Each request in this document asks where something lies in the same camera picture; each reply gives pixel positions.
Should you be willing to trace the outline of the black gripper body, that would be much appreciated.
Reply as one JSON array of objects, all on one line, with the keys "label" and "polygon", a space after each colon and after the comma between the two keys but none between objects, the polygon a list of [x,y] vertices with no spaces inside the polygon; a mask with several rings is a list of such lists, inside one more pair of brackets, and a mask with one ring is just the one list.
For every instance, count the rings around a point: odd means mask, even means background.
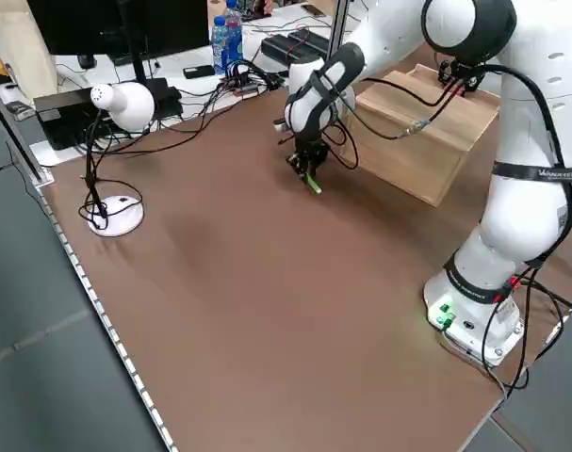
[{"label": "black gripper body", "polygon": [[295,151],[289,157],[294,166],[320,166],[327,159],[330,146],[322,139],[304,140],[294,137]]},{"label": "black gripper body", "polygon": [[482,80],[482,73],[471,73],[471,68],[457,59],[445,59],[439,63],[438,67],[438,81],[444,86],[451,83],[463,82],[463,93],[475,92]]}]

